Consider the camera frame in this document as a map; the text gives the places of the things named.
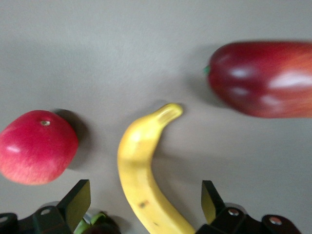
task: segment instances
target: plastic fruit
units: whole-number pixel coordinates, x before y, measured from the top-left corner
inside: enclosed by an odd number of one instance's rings
[[[46,184],[64,172],[77,148],[66,120],[49,111],[30,111],[0,133],[0,171],[13,182]]]
[[[211,56],[208,82],[230,107],[267,118],[312,117],[312,43],[250,41]]]
[[[119,178],[126,198],[151,234],[194,234],[195,230],[160,191],[151,169],[164,127],[182,114],[170,103],[134,121],[118,149]]]

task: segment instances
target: red mango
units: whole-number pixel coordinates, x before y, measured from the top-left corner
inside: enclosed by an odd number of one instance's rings
[[[312,117],[312,43],[249,41],[224,45],[208,83],[230,107],[255,117]]]

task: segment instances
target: banana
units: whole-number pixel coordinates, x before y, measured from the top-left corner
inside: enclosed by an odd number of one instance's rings
[[[173,207],[155,182],[151,163],[164,127],[182,114],[169,103],[134,121],[118,148],[118,172],[126,198],[150,234],[194,234],[194,228]]]

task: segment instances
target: bolt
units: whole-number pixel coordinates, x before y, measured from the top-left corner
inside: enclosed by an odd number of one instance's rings
[[[282,225],[282,221],[278,217],[270,217],[269,221],[274,225]]]
[[[232,216],[238,216],[239,215],[239,212],[236,209],[229,209],[228,211],[229,211],[229,214]]]
[[[44,209],[43,211],[41,211],[41,215],[46,215],[46,214],[48,214],[48,213],[50,213],[50,209]]]
[[[0,218],[0,223],[5,222],[5,221],[7,221],[7,220],[8,220],[8,217],[7,217],[7,216],[1,217],[1,218]]]

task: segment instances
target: white surface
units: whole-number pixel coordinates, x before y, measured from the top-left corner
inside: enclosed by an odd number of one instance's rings
[[[312,1],[1,1],[0,129],[34,109],[66,109],[87,126],[72,165],[37,187],[0,177],[0,212],[28,216],[91,181],[91,207],[147,231],[128,205],[116,154],[126,127],[167,102],[185,114],[164,131],[153,171],[199,228],[201,181],[260,219],[279,214],[311,231],[310,119],[259,119],[224,107],[203,68],[239,39],[311,39]]]

